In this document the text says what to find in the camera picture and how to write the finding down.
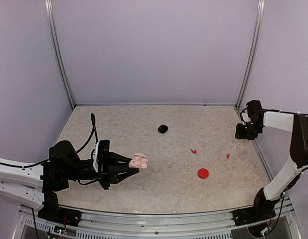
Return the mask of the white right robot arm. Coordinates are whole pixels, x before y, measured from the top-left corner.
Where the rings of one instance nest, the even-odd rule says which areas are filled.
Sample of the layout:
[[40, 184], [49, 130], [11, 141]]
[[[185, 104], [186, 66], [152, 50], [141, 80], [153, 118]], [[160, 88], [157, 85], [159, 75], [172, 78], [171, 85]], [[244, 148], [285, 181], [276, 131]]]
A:
[[308, 170], [308, 114], [265, 109], [259, 100], [251, 100], [240, 113], [240, 118], [236, 139], [255, 140], [266, 129], [283, 132], [289, 137], [284, 154], [286, 162], [272, 181], [260, 189], [249, 210], [251, 219], [260, 221]]

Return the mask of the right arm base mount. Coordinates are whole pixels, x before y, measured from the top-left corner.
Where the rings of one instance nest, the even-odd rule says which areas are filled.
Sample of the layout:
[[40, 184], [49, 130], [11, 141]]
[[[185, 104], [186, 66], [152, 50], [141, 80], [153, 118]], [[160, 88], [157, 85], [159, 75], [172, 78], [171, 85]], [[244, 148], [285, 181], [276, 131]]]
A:
[[270, 217], [274, 218], [275, 216], [275, 210], [268, 207], [258, 208], [255, 206], [251, 206], [247, 208], [236, 209], [233, 211], [235, 226], [252, 224], [259, 221], [267, 220]]

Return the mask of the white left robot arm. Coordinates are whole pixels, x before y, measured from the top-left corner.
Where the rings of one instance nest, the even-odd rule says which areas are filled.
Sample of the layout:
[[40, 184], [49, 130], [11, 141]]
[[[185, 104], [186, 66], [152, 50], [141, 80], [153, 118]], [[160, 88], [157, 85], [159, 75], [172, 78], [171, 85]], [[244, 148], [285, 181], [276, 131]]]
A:
[[69, 181], [87, 186], [99, 183], [104, 190], [139, 173], [130, 166], [131, 159], [111, 152], [109, 140], [95, 144], [91, 158], [81, 160], [71, 142], [63, 140], [49, 149], [49, 158], [39, 163], [21, 163], [0, 159], [0, 182], [30, 188], [43, 194], [36, 200], [36, 193], [30, 197], [36, 203], [33, 209], [44, 210], [53, 221], [64, 217], [56, 193], [69, 187]]

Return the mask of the pink round lid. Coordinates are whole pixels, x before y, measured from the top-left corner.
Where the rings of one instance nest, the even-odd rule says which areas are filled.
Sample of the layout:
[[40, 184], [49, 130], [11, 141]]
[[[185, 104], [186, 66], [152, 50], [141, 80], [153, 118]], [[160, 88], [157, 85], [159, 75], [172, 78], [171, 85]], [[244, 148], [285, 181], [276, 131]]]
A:
[[147, 169], [148, 157], [142, 153], [136, 153], [133, 155], [129, 162], [130, 168]]

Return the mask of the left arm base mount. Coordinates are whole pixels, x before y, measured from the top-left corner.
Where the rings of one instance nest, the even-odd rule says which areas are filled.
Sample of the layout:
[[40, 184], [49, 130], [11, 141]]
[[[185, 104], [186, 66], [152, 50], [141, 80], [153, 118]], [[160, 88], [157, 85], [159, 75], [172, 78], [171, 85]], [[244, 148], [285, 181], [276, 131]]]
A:
[[74, 227], [78, 227], [81, 215], [81, 211], [62, 207], [52, 208], [44, 206], [38, 212], [38, 217], [41, 219]]

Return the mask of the black earbud charging case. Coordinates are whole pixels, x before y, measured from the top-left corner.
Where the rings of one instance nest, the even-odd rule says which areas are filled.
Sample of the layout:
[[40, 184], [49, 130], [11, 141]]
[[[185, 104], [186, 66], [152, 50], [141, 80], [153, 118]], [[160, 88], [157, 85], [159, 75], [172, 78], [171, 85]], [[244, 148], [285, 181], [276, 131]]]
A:
[[166, 133], [166, 132], [168, 131], [168, 126], [165, 125], [165, 124], [162, 124], [162, 125], [160, 125], [160, 126], [158, 127], [157, 130], [158, 130], [159, 133], [164, 134], [164, 133]]

